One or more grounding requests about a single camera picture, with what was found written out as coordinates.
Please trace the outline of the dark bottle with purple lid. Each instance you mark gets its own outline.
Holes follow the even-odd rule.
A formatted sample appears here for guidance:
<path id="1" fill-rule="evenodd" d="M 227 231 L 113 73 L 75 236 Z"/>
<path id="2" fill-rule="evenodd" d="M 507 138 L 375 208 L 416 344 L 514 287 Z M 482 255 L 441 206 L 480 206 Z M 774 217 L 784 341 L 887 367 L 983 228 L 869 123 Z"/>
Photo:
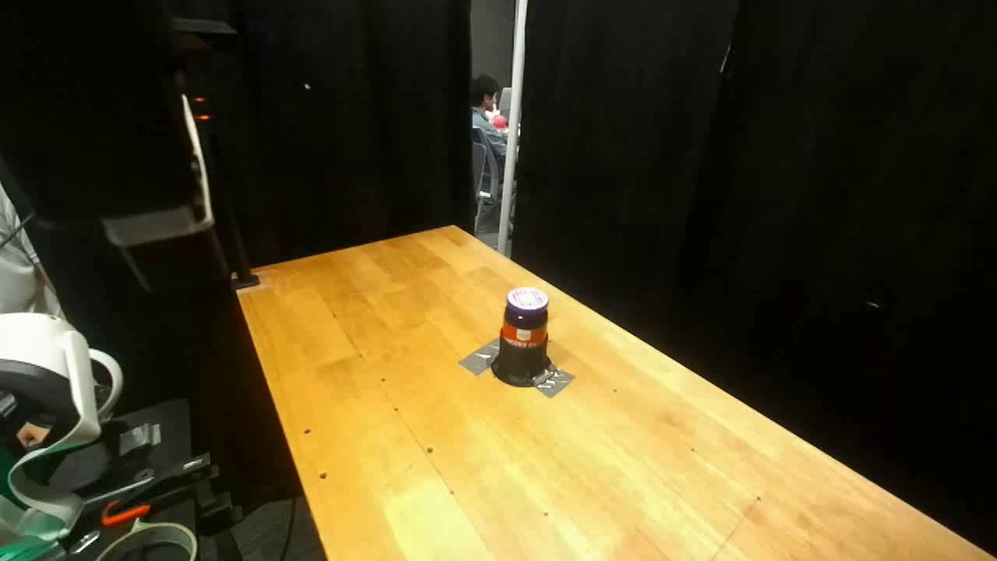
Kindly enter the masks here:
<path id="1" fill-rule="evenodd" d="M 504 383 L 530 386 L 549 365 L 549 295 L 538 287 L 514 287 L 504 295 L 493 370 Z"/>

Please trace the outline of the person sitting in background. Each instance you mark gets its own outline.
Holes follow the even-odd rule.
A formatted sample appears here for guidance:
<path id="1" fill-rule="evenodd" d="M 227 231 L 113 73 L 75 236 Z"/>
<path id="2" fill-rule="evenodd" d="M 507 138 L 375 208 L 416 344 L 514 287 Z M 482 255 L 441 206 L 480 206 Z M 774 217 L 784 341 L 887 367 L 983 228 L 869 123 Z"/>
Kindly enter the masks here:
<path id="1" fill-rule="evenodd" d="M 489 73 L 478 73 L 471 81 L 471 171 L 478 194 L 478 234 L 497 228 L 497 200 L 503 196 L 504 180 L 507 134 L 493 121 L 500 94 L 503 87 Z"/>

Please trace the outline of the white vertical pole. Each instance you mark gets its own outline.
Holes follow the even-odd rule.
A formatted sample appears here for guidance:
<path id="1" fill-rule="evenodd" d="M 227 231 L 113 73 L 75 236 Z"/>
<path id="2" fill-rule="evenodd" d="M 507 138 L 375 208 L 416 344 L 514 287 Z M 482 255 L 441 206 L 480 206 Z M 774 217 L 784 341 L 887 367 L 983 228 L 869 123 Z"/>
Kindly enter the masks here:
<path id="1" fill-rule="evenodd" d="M 511 234 L 514 234 L 525 73 L 526 73 L 526 20 L 530 20 L 530 0 L 514 0 L 511 97 L 507 97 L 511 111 L 507 111 L 504 183 L 503 183 L 503 211 L 500 211 L 500 252 L 503 255 L 511 255 Z"/>

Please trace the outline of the black curtain backdrop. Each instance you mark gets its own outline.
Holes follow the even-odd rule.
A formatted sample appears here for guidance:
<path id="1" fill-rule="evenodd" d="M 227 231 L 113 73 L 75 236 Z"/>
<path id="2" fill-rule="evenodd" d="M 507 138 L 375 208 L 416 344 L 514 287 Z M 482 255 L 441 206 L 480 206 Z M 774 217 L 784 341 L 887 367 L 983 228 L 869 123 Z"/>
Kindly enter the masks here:
<path id="1" fill-rule="evenodd" d="M 69 304 L 155 29 L 222 110 L 256 260 L 469 220 L 471 0 L 0 0 L 5 161 Z M 530 0 L 514 252 L 973 539 L 991 539 L 997 0 Z"/>

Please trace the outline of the black stand with grey shelf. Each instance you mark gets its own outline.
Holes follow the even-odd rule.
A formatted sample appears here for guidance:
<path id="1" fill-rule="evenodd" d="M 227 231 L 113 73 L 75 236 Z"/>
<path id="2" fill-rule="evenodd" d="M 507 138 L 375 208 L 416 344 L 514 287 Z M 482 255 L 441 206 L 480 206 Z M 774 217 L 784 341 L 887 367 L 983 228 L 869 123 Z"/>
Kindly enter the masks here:
<path id="1" fill-rule="evenodd" d="M 232 49 L 237 29 L 180 15 L 166 18 L 155 37 L 146 111 L 128 111 L 130 144 L 149 139 L 149 148 L 134 156 L 139 175 L 123 177 L 113 206 L 99 208 L 102 234 L 149 291 L 200 282 L 256 287 L 232 196 L 212 201 L 212 190 L 225 185 L 215 111 L 188 83 L 188 61 Z"/>

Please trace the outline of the grey duct tape left piece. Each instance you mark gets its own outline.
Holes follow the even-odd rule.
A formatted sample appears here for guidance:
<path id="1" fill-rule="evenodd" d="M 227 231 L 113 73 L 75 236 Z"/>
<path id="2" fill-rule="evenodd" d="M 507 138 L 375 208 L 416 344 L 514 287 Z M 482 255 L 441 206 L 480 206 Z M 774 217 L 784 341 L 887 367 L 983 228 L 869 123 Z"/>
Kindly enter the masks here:
<path id="1" fill-rule="evenodd" d="M 500 341 L 487 341 L 487 344 L 475 348 L 471 354 L 465 354 L 463 367 L 469 375 L 482 375 L 493 367 L 497 359 L 500 359 Z"/>

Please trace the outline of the grey duct tape piece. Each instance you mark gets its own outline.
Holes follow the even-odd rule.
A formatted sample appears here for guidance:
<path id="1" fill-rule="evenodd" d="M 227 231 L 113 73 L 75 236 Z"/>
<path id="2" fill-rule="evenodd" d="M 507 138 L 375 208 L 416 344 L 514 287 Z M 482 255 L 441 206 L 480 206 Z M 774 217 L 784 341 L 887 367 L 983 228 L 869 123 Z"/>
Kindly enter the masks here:
<path id="1" fill-rule="evenodd" d="M 549 365 L 544 375 L 532 376 L 532 386 L 549 397 L 556 397 L 570 383 L 575 383 L 575 376 L 556 365 Z"/>
<path id="2" fill-rule="evenodd" d="M 475 348 L 471 354 L 465 354 L 463 367 L 469 375 L 482 375 L 493 367 L 497 359 L 500 359 L 500 341 L 487 341 L 487 344 Z"/>

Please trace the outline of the grey duct tape right piece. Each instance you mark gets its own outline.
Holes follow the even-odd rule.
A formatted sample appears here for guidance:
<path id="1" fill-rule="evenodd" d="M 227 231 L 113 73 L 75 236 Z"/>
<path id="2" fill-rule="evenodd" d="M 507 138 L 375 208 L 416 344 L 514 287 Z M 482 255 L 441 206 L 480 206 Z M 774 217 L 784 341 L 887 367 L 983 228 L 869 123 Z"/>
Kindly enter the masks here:
<path id="1" fill-rule="evenodd" d="M 544 375 L 532 376 L 532 386 L 549 397 L 556 397 L 570 383 L 575 383 L 575 376 L 556 365 L 549 365 Z"/>

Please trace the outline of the orange handled tool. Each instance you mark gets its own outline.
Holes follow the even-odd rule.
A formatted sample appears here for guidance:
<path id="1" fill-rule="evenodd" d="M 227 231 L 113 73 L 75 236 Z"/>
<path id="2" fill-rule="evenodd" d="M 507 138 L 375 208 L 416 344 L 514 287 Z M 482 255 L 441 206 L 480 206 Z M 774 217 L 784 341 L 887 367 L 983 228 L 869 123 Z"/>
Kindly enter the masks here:
<path id="1" fill-rule="evenodd" d="M 111 500 L 99 510 L 99 526 L 111 529 L 111 526 L 134 524 L 134 520 L 146 517 L 149 510 L 154 510 L 154 505 L 146 505 L 146 500 L 141 500 L 141 505 Z"/>

